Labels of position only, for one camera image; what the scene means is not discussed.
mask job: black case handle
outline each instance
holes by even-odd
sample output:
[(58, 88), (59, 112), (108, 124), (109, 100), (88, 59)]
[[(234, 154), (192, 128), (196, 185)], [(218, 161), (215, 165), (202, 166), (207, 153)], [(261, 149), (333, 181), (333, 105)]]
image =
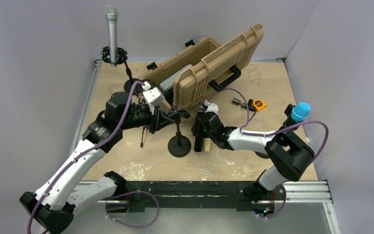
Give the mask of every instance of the black case handle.
[(236, 66), (230, 67), (230, 71), (233, 72), (233, 74), (227, 78), (225, 81), (223, 81), (221, 84), (217, 83), (217, 81), (212, 80), (208, 84), (216, 91), (220, 92), (223, 90), (225, 87), (227, 87), (229, 84), (233, 83), (233, 81), (237, 80), (237, 78), (240, 77), (242, 74), (242, 71)]

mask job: yellow tape measure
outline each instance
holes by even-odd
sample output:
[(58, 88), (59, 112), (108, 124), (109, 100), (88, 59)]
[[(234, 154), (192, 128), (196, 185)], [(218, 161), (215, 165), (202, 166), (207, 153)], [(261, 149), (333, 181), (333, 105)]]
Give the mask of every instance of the yellow tape measure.
[(259, 111), (266, 107), (266, 104), (262, 100), (256, 99), (253, 101), (253, 106), (256, 108), (257, 111)]

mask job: black stand base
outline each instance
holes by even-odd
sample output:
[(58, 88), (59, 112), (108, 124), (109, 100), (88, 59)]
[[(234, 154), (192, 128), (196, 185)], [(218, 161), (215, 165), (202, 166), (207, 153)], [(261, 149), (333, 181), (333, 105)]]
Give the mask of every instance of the black stand base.
[(261, 158), (264, 158), (264, 159), (268, 159), (270, 158), (269, 155), (267, 154), (263, 154), (263, 153), (259, 153), (259, 152), (255, 152), (257, 156), (261, 157)]
[(129, 94), (129, 93), (130, 93), (130, 90), (131, 90), (131, 86), (132, 86), (132, 82), (131, 82), (131, 80), (127, 80), (127, 81), (124, 83), (124, 91), (125, 91), (126, 93)]
[(184, 157), (186, 156), (191, 150), (191, 142), (190, 140), (185, 137), (181, 136), (181, 145), (177, 145), (177, 137), (173, 136), (170, 141), (168, 142), (168, 151), (174, 157)]

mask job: gray wall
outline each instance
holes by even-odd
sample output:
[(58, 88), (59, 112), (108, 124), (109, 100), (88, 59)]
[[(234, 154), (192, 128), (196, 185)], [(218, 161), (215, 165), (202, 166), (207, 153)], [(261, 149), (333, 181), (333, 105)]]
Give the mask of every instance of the gray wall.
[(93, 70), (61, 0), (0, 0), (0, 233), (68, 156)]
[[(296, 100), (329, 125), (315, 166), (342, 233), (374, 234), (374, 1), (321, 0), (286, 66)], [(305, 129), (317, 149), (323, 131)]]
[(166, 59), (191, 38), (221, 44), (259, 22), (264, 38), (254, 59), (284, 58), (319, 0), (64, 0), (93, 58), (108, 45), (106, 5), (118, 8), (118, 46), (135, 59)]

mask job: blue object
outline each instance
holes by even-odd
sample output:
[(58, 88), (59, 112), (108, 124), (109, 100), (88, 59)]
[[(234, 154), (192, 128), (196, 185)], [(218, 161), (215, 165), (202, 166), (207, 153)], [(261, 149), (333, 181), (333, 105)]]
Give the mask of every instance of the blue object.
[(310, 105), (306, 102), (301, 102), (293, 108), (291, 117), (296, 122), (302, 122), (305, 118), (309, 116), (309, 113)]

